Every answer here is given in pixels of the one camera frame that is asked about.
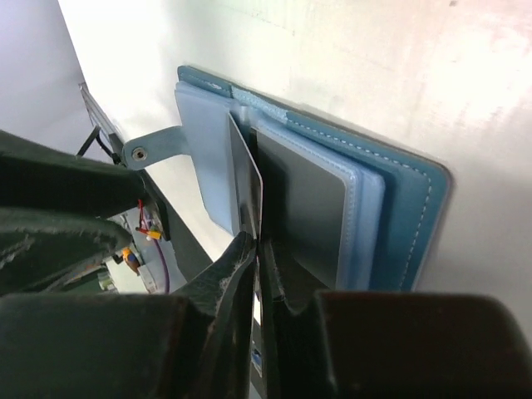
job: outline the cable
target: cable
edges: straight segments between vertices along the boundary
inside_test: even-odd
[[[142,203],[142,199],[139,199],[139,226],[141,228],[144,228],[146,230],[149,230],[151,228],[151,225],[148,225],[148,222],[146,222],[145,214],[144,214],[144,204]],[[156,239],[152,239],[153,244],[157,248],[157,252],[159,253],[160,262],[163,265],[163,270],[165,272],[165,293],[170,292],[170,271],[168,270],[168,264],[166,264],[165,255],[163,254],[163,250],[159,245],[159,242]]]
[[[100,130],[101,128],[99,126],[94,126],[94,129],[92,129],[91,134],[86,138],[80,150],[77,152],[77,156],[83,156],[86,153],[94,139],[97,138],[97,136],[100,134]]]
[[[103,152],[105,152],[107,156],[109,156],[109,158],[113,160],[113,164],[119,165],[121,163],[120,156],[117,153],[111,151],[109,147],[104,144],[104,142],[101,140],[100,133],[101,128],[98,125],[94,126],[94,129],[92,130],[91,134],[86,138],[80,150],[77,152],[77,155],[83,156],[87,152],[91,144],[94,142],[94,140],[96,140],[96,143],[98,143]]]

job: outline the white surface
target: white surface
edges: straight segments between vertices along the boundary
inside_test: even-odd
[[[57,0],[0,0],[0,129],[74,153],[92,125]],[[92,146],[87,155],[100,158]]]
[[[179,123],[175,68],[190,63],[442,162],[456,184],[419,288],[496,296],[532,338],[530,0],[60,3],[126,138]],[[229,238],[204,234],[179,163],[150,173],[216,255]]]

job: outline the blue leather wallet cover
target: blue leather wallet cover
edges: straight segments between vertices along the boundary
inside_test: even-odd
[[[180,66],[178,76],[180,81],[237,100],[241,107],[233,108],[232,112],[241,114],[235,120],[243,126],[252,125],[253,118],[249,120],[248,116],[253,113],[246,113],[246,108],[260,110],[260,114],[287,129],[380,175],[386,189],[369,288],[412,290],[449,189],[450,176],[442,166],[357,132],[305,116],[191,66]]]

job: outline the white stitching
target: white stitching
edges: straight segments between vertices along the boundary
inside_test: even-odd
[[[231,92],[227,89],[224,89],[222,86],[220,85],[215,85],[212,81],[205,81],[197,76],[194,76],[194,75],[190,75],[189,73],[181,73],[180,74],[180,78],[181,77],[184,77],[184,76],[187,76],[191,79],[195,79],[196,81],[201,81],[203,82],[205,85],[209,86],[209,87],[212,87],[213,89],[215,90],[218,90],[218,91],[225,91],[227,94],[231,95]]]
[[[325,133],[323,133],[322,131],[317,131],[316,129],[312,129],[308,126],[305,126],[305,125],[302,125],[301,123],[298,123],[296,121],[293,121],[291,119],[288,118],[289,121],[291,121],[292,123],[294,123],[295,125],[297,126],[301,126],[303,129],[306,129],[308,131],[312,131],[314,133],[318,133],[319,135],[324,135],[326,136],[327,138],[333,138],[334,140],[338,140],[337,137],[334,137],[332,135],[327,135]],[[346,141],[345,140],[340,140],[342,142],[342,144],[346,144]],[[421,216],[419,218],[419,223],[417,224],[417,228],[416,228],[416,232],[414,233],[414,239],[412,241],[412,244],[411,244],[411,247],[410,247],[410,250],[408,251],[408,258],[406,259],[406,264],[405,264],[405,270],[403,271],[402,273],[402,276],[401,276],[401,282],[399,283],[399,289],[402,288],[402,285],[404,284],[405,282],[405,278],[406,278],[406,273],[408,272],[408,268],[410,266],[410,262],[411,262],[411,259],[412,259],[412,255],[414,254],[414,248],[416,247],[416,243],[417,243],[417,237],[419,236],[419,232],[420,232],[420,229],[421,229],[421,225],[423,223],[423,219],[425,218],[425,212],[426,212],[426,206],[429,202],[429,199],[431,197],[431,192],[432,192],[432,179],[429,177],[429,175],[426,173],[426,172],[423,172],[417,168],[414,168],[413,166],[410,166],[408,164],[403,164],[401,162],[399,162],[398,160],[391,160],[390,158],[388,158],[387,156],[382,156],[380,155],[379,153],[377,152],[373,152],[371,150],[368,150],[368,149],[365,149],[365,148],[362,148],[361,146],[359,145],[354,145],[353,143],[347,143],[350,147],[355,147],[357,150],[361,150],[361,151],[364,151],[368,154],[372,154],[378,158],[383,158],[384,160],[387,160],[387,161],[391,161],[392,163],[396,164],[396,165],[400,165],[402,166],[403,168],[407,168],[407,169],[412,169],[414,170],[415,172],[419,173],[420,175],[423,175],[426,177],[427,181],[428,181],[428,184],[429,184],[429,187],[426,191],[426,197],[425,197],[425,202],[423,203],[423,210],[421,211]]]

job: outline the black wire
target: black wire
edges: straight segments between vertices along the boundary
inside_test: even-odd
[[[94,141],[94,139],[100,135],[100,130],[101,128],[99,126],[94,126],[94,129],[92,129],[91,134],[86,138],[85,142],[83,143],[76,155],[83,156],[86,153],[86,151],[91,146],[92,141]]]
[[[101,133],[101,128],[99,126],[94,126],[94,129],[92,130],[91,134],[87,137],[87,139],[81,146],[80,150],[77,152],[77,155],[83,156],[86,153],[86,151],[89,149],[89,147],[91,146],[92,142],[96,140],[96,143],[98,143],[98,145],[103,150],[103,152],[105,152],[107,156],[109,156],[109,158],[113,160],[113,164],[119,165],[121,163],[120,156],[117,153],[111,151],[109,147],[107,147],[107,145],[104,144],[104,142],[101,140],[100,133]]]
[[[105,144],[103,144],[103,141],[101,141],[100,135],[96,136],[96,143],[98,143],[100,148],[103,149],[103,152],[105,152],[110,158],[113,158],[113,152],[109,150]]]

